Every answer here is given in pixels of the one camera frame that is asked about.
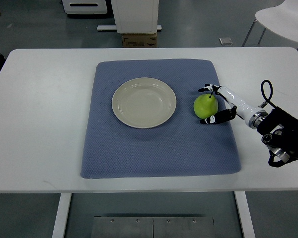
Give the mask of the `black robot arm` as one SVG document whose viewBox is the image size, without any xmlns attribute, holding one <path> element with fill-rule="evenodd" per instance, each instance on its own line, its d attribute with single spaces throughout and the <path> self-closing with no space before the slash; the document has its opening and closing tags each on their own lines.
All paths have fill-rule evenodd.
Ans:
<svg viewBox="0 0 298 238">
<path fill-rule="evenodd" d="M 261 141 L 269 149 L 268 164 L 279 168 L 298 160 L 298 119 L 279 107 L 256 120 Z"/>
</svg>

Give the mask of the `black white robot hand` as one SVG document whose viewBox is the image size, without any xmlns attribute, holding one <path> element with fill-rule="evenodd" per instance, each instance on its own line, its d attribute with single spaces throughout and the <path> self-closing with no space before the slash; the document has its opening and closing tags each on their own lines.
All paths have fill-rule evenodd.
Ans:
<svg viewBox="0 0 298 238">
<path fill-rule="evenodd" d="M 231 106 L 230 109 L 217 112 L 206 119 L 200 119 L 200 124 L 221 124 L 238 116 L 244 120 L 248 127 L 256 129 L 260 122 L 268 115 L 262 107 L 250 106 L 240 96 L 224 86 L 205 84 L 198 91 L 209 91 L 221 96 Z"/>
</svg>

